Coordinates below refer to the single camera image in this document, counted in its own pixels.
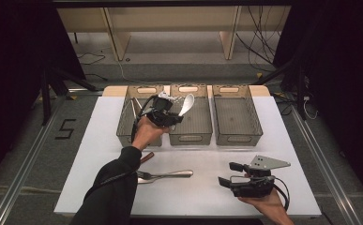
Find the dark curtain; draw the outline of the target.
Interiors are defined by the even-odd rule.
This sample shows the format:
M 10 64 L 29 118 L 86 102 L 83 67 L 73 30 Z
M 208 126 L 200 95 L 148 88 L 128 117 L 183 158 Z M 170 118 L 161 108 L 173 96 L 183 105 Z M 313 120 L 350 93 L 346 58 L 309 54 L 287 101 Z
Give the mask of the dark curtain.
M 363 0 L 291 0 L 275 65 L 295 58 L 363 185 Z
M 0 163 L 52 68 L 85 78 L 57 9 L 44 0 L 0 0 Z

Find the person's left hand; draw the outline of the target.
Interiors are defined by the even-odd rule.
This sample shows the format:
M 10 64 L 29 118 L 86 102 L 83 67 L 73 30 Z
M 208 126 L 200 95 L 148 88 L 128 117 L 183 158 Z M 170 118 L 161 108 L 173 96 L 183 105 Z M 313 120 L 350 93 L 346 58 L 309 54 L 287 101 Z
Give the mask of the person's left hand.
M 132 146 L 143 151 L 149 144 L 157 140 L 162 134 L 168 133 L 168 127 L 158 127 L 146 116 L 142 117 L 137 125 L 137 131 Z

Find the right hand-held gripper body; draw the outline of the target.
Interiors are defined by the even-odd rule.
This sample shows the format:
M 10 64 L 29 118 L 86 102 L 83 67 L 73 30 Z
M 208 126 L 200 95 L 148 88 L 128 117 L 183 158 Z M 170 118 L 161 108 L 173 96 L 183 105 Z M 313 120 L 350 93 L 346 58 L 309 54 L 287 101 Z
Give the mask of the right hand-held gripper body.
M 283 192 L 276 184 L 276 177 L 271 173 L 274 169 L 290 167 L 291 163 L 272 157 L 256 155 L 250 164 L 243 164 L 245 173 L 250 175 L 248 182 L 231 183 L 231 191 L 236 197 L 263 198 L 269 195 L 273 188 L 284 198 L 289 192 Z

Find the beige wooden desk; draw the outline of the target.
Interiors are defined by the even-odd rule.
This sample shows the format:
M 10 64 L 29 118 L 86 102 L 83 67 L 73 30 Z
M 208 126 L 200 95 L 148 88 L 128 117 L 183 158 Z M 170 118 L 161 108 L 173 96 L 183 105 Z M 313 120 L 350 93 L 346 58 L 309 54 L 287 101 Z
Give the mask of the beige wooden desk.
M 60 8 L 69 33 L 105 33 L 114 59 L 124 58 L 132 32 L 218 32 L 224 57 L 233 56 L 238 31 L 278 32 L 289 6 Z

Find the red-brown spoon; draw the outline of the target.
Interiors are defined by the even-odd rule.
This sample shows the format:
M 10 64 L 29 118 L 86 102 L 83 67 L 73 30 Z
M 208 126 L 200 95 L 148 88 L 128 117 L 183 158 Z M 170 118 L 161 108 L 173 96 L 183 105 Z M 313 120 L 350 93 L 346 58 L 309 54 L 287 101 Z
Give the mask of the red-brown spoon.
M 153 152 L 150 152 L 146 156 L 142 157 L 142 159 L 140 160 L 141 164 L 145 163 L 147 160 L 149 160 L 150 158 L 152 158 L 154 155 L 155 154 Z

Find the metal fork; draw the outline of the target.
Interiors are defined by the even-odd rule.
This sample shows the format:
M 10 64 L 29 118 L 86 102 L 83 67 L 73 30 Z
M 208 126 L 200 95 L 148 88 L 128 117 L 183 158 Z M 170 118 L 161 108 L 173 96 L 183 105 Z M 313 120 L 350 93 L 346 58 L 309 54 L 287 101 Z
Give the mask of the metal fork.
M 179 172 L 168 172 L 168 173 L 160 173 L 160 174 L 152 174 L 149 172 L 141 172 L 137 171 L 137 175 L 139 178 L 143 180 L 153 180 L 154 178 L 162 178 L 162 177 L 191 177 L 193 175 L 193 171 L 179 171 Z

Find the person's right hand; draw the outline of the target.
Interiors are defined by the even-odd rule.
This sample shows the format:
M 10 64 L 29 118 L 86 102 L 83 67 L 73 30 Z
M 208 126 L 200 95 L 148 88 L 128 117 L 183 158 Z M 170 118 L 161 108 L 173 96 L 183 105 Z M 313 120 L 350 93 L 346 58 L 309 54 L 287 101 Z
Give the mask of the person's right hand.
M 238 197 L 238 200 L 254 206 L 260 213 L 276 225 L 295 225 L 287 215 L 278 192 L 273 188 L 271 193 L 263 198 Z

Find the metal knife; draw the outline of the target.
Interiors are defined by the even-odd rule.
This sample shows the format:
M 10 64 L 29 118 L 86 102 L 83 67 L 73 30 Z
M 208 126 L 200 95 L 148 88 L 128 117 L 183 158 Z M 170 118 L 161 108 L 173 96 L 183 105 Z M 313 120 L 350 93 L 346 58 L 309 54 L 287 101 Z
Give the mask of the metal knife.
M 188 177 L 162 177 L 162 178 L 188 178 Z M 150 184 L 154 183 L 155 181 L 159 180 L 161 178 L 154 178 L 153 180 L 143 180 L 142 178 L 138 177 L 138 183 L 139 184 Z

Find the white table cover sheet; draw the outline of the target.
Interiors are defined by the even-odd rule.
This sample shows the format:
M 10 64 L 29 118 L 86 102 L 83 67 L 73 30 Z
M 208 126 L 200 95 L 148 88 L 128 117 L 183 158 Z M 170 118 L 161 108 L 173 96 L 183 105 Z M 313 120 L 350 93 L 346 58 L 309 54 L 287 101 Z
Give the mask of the white table cover sheet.
M 239 201 L 232 191 L 219 185 L 218 178 L 234 175 L 231 162 L 250 163 L 257 155 L 288 161 L 287 168 L 275 169 L 277 185 L 288 188 L 291 202 L 288 214 L 294 218 L 321 215 L 307 178 L 301 168 L 280 112 L 272 97 L 253 99 L 264 135 L 253 147 L 232 149 L 209 145 L 171 146 L 167 136 L 162 146 L 154 148 L 154 157 L 140 170 L 169 173 L 192 170 L 190 178 L 164 178 L 140 184 L 132 208 L 134 217 L 148 218 L 256 218 L 254 207 Z M 86 191 L 99 169 L 118 158 L 122 145 L 115 135 L 122 110 L 122 97 L 99 97 L 67 181 L 54 212 L 71 216 L 80 208 Z

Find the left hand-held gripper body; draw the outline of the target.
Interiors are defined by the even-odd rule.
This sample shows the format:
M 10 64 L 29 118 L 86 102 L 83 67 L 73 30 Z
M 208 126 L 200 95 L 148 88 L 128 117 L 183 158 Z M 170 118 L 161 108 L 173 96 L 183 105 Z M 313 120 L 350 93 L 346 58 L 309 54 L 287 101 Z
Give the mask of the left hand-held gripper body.
M 169 110 L 172 108 L 172 98 L 165 92 L 151 96 L 147 102 L 152 101 L 152 105 L 144 111 L 144 115 L 157 126 L 172 126 L 173 118 Z

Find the black metal stand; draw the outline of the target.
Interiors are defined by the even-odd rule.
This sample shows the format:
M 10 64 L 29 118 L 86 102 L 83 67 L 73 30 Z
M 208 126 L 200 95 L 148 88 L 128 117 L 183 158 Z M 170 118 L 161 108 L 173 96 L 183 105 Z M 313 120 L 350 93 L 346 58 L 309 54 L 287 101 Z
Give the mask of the black metal stand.
M 93 92 L 97 92 L 96 86 L 64 71 L 59 67 L 48 67 L 43 70 L 40 77 L 41 81 L 41 96 L 43 102 L 43 125 L 46 125 L 52 115 L 52 107 L 50 101 L 50 91 L 49 88 L 59 96 L 64 97 L 69 93 L 69 89 L 64 83 L 64 80 L 71 80 L 73 83 L 84 87 L 85 89 Z
M 304 96 L 305 96 L 305 70 L 301 66 L 300 60 L 292 58 L 289 62 L 283 66 L 277 68 L 275 71 L 270 72 L 267 76 L 254 82 L 253 85 L 263 85 L 279 75 L 283 76 L 280 83 L 280 88 L 283 91 L 296 91 L 296 106 L 297 112 L 303 120 L 307 119 L 304 111 Z

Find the white ceramic spoon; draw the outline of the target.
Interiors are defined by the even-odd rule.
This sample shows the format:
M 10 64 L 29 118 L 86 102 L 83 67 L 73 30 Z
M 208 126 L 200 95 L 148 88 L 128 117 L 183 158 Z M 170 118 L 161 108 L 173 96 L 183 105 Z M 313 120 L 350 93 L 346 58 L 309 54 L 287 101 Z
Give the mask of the white ceramic spoon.
M 187 113 L 193 106 L 194 104 L 194 95 L 193 94 L 188 94 L 186 95 L 181 111 L 178 114 L 179 116 L 183 116 L 185 113 Z

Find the transparent grey plastic bin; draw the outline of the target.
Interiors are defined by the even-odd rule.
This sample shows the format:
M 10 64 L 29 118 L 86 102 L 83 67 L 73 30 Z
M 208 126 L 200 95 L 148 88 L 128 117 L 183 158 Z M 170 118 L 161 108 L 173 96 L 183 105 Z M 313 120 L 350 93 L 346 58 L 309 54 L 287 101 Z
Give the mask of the transparent grey plastic bin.
M 192 108 L 169 134 L 171 145 L 209 145 L 213 133 L 207 86 L 205 84 L 172 84 L 170 95 L 176 98 L 172 109 L 181 111 L 186 95 L 194 95 Z
M 263 130 L 248 85 L 212 87 L 216 121 L 216 144 L 255 146 Z
M 127 88 L 116 131 L 116 135 L 123 146 L 131 145 L 131 133 L 133 124 L 135 122 L 131 99 L 139 99 L 141 105 L 143 106 L 151 96 L 159 94 L 163 89 L 164 87 L 162 85 L 131 85 Z

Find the aluminium floor rail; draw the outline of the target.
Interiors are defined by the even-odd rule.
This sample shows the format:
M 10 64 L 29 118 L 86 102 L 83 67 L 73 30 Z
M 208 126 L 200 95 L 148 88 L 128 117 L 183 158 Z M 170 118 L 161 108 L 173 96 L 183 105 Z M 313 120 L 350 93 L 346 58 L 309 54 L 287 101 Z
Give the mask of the aluminium floor rail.
M 43 103 L 36 101 L 16 140 L 0 163 L 0 225 L 4 225 L 8 218 L 65 100 L 65 97 L 50 99 L 52 114 L 46 122 L 41 121 Z
M 343 215 L 347 225 L 362 225 L 357 211 L 355 210 L 352 201 L 348 197 L 336 174 L 327 161 L 321 146 L 314 137 L 308 123 L 300 118 L 297 109 L 292 107 L 293 117 L 302 133 L 306 143 L 309 146 L 310 152 L 325 179 L 326 185 L 329 188 L 341 214 Z

